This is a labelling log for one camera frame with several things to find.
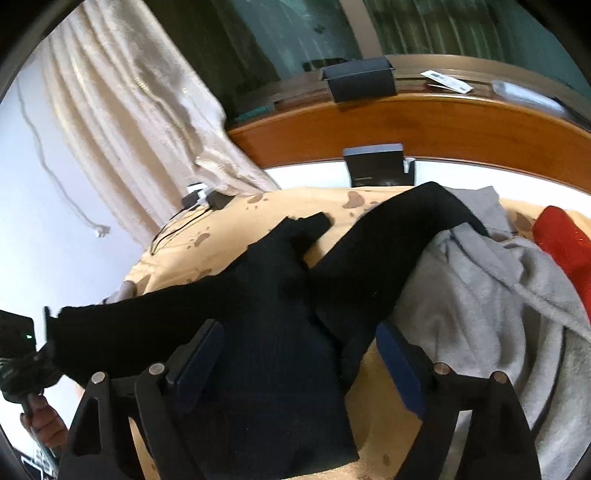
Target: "red cloth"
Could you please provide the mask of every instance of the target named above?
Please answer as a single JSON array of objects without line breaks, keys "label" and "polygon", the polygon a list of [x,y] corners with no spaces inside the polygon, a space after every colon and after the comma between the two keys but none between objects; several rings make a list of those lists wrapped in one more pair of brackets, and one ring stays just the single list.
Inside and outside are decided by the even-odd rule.
[{"label": "red cloth", "polygon": [[591,240],[558,207],[546,207],[532,229],[535,243],[566,273],[591,318]]}]

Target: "glass window pane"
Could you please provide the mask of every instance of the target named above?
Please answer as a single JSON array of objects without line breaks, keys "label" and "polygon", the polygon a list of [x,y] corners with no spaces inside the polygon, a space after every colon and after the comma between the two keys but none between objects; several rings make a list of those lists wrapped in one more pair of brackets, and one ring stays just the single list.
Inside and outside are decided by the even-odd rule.
[{"label": "glass window pane", "polygon": [[438,53],[498,60],[591,98],[570,55],[515,0],[363,0],[384,53]]},{"label": "glass window pane", "polygon": [[240,96],[361,57],[339,0],[146,0],[228,118]]}]

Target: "metal bolt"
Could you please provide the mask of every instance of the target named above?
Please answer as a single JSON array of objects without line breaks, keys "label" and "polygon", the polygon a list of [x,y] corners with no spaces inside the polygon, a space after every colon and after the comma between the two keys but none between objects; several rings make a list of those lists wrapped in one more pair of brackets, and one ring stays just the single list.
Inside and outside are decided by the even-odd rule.
[{"label": "metal bolt", "polygon": [[151,375],[160,375],[162,372],[164,372],[164,365],[163,364],[150,365],[148,372],[150,372]]},{"label": "metal bolt", "polygon": [[509,380],[509,378],[507,378],[507,375],[503,372],[495,372],[492,375],[492,378],[494,378],[495,381],[499,383],[507,383],[507,380]]},{"label": "metal bolt", "polygon": [[90,380],[92,380],[92,382],[96,385],[98,383],[101,383],[105,378],[106,378],[106,375],[104,372],[97,372],[94,375],[92,375]]},{"label": "metal bolt", "polygon": [[433,366],[433,369],[435,370],[435,373],[439,375],[447,375],[449,372],[452,371],[452,369],[449,368],[449,365],[442,363],[435,364]]}]

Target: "human hand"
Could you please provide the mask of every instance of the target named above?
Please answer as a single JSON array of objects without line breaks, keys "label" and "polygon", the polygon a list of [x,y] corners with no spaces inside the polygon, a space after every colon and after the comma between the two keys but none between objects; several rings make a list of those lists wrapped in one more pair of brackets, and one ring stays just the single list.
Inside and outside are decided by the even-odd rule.
[{"label": "human hand", "polygon": [[21,423],[25,430],[35,433],[37,439],[48,448],[57,448],[66,444],[68,429],[64,421],[42,395],[29,395],[33,416],[21,413]]}]

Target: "finger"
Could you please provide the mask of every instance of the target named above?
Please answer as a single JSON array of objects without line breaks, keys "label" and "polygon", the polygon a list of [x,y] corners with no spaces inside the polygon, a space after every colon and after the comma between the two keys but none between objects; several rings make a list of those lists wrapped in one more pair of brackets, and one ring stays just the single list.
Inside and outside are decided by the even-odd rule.
[{"label": "finger", "polygon": [[49,448],[63,447],[68,439],[68,431],[66,429],[60,430],[49,440],[43,442]]},{"label": "finger", "polygon": [[31,430],[31,418],[26,416],[24,413],[21,413],[21,424],[26,431]]},{"label": "finger", "polygon": [[288,232],[290,244],[298,257],[304,255],[311,246],[330,228],[330,219],[324,213],[297,219]]},{"label": "finger", "polygon": [[45,425],[41,430],[37,432],[37,439],[40,442],[45,443],[51,439],[55,434],[62,430],[65,430],[66,426],[60,419],[54,419],[51,423]]},{"label": "finger", "polygon": [[28,401],[31,404],[33,412],[47,407],[47,399],[43,395],[29,395]]},{"label": "finger", "polygon": [[45,425],[48,425],[50,422],[52,422],[57,416],[57,412],[50,406],[47,406],[42,410],[38,410],[33,415],[33,428],[38,432]]}]

